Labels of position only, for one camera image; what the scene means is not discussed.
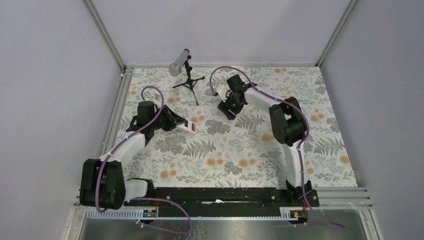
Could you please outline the silver metal tube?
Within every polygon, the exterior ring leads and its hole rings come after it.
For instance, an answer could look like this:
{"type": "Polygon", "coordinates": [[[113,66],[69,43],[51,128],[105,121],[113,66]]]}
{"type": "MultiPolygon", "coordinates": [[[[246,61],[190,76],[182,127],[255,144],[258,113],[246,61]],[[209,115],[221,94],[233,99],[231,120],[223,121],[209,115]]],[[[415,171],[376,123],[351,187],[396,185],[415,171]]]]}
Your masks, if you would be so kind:
{"type": "Polygon", "coordinates": [[[168,73],[172,77],[176,77],[182,72],[182,68],[188,57],[190,56],[190,50],[185,48],[181,54],[178,56],[178,58],[169,65],[168,73]]]}

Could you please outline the white remote control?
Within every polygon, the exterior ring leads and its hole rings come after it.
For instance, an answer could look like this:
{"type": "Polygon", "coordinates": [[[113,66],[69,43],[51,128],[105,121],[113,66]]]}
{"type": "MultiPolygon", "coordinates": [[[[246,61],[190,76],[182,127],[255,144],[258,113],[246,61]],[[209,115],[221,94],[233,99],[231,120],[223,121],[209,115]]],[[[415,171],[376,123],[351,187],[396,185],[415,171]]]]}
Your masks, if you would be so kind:
{"type": "Polygon", "coordinates": [[[197,133],[197,127],[196,127],[196,132],[193,132],[192,131],[192,123],[195,123],[195,122],[192,122],[190,120],[185,120],[185,126],[184,127],[178,127],[178,129],[184,130],[184,131],[189,132],[189,133],[196,134],[197,133]]]}

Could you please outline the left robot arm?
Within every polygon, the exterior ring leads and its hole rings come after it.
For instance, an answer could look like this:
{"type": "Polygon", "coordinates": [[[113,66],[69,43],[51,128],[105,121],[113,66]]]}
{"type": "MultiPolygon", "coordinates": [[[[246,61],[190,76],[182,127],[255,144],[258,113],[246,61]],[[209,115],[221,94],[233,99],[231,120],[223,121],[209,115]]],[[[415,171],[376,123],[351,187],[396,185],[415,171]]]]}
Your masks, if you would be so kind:
{"type": "Polygon", "coordinates": [[[137,199],[148,206],[155,200],[151,180],[124,178],[123,168],[154,137],[155,131],[169,132],[188,121],[174,113],[167,105],[159,107],[152,101],[141,101],[124,138],[112,150],[97,159],[87,159],[82,168],[79,203],[95,207],[102,213],[118,210],[124,202],[137,199]]]}

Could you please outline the black mini tripod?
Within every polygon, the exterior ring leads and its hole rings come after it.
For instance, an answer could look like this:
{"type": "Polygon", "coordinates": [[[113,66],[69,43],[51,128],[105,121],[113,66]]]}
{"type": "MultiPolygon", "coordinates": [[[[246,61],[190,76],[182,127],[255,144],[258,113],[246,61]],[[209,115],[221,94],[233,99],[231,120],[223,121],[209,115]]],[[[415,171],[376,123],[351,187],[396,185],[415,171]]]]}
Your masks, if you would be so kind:
{"type": "Polygon", "coordinates": [[[189,54],[186,57],[186,59],[185,59],[185,61],[183,63],[184,68],[185,68],[185,71],[186,71],[186,75],[187,75],[187,80],[185,82],[183,82],[183,83],[174,85],[172,88],[175,89],[175,88],[178,88],[178,87],[185,87],[185,88],[189,89],[192,92],[193,96],[194,96],[194,100],[195,100],[196,105],[199,106],[199,102],[197,100],[196,93],[194,91],[194,87],[196,86],[196,84],[197,84],[198,81],[204,80],[206,77],[203,76],[203,77],[200,77],[200,78],[192,79],[192,77],[191,77],[191,71],[193,70],[193,68],[189,64],[189,60],[191,58],[192,58],[192,56],[189,54]]]}

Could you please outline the floral table mat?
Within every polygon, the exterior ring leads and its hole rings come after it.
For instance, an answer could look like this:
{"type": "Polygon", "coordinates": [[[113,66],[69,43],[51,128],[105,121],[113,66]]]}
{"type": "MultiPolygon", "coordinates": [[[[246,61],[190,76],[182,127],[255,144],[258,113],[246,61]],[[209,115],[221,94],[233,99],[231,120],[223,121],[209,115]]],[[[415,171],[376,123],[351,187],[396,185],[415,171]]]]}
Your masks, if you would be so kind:
{"type": "MultiPolygon", "coordinates": [[[[209,84],[223,85],[236,71],[196,67],[191,74],[199,79],[194,91],[180,86],[185,74],[172,77],[166,68],[133,70],[116,142],[124,137],[138,103],[152,100],[158,91],[172,111],[196,123],[196,133],[156,131],[123,168],[124,177],[150,179],[157,187],[284,187],[288,169],[268,112],[247,105],[228,120],[217,108],[220,98],[209,84]]],[[[240,76],[272,96],[297,98],[310,125],[303,158],[314,187],[357,186],[318,67],[244,67],[240,76]]]]}

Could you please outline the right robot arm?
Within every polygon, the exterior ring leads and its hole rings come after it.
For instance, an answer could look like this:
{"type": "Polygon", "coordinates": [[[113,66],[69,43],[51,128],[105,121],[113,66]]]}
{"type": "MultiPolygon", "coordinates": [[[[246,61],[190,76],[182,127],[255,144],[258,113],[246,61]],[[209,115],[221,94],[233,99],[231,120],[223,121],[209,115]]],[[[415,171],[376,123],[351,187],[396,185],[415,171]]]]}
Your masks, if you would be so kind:
{"type": "Polygon", "coordinates": [[[294,97],[279,99],[260,90],[255,83],[244,82],[237,74],[225,85],[212,91],[221,101],[218,109],[229,120],[234,120],[244,106],[253,105],[269,114],[271,131],[282,145],[287,165],[287,201],[293,206],[301,205],[312,190],[305,174],[304,143],[310,128],[306,116],[294,97]]]}

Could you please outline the black base bar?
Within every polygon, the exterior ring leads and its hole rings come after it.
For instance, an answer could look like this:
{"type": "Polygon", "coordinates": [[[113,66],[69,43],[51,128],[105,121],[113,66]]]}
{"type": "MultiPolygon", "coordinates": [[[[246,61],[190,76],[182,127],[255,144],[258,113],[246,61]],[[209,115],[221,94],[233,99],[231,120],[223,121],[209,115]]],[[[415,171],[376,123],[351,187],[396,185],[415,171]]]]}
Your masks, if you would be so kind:
{"type": "Polygon", "coordinates": [[[305,198],[293,199],[287,188],[277,187],[156,187],[153,185],[140,200],[124,202],[128,207],[175,207],[174,202],[185,211],[189,209],[217,209],[219,212],[241,212],[248,208],[293,208],[302,210],[307,206],[319,207],[318,193],[311,187],[305,198]]]}

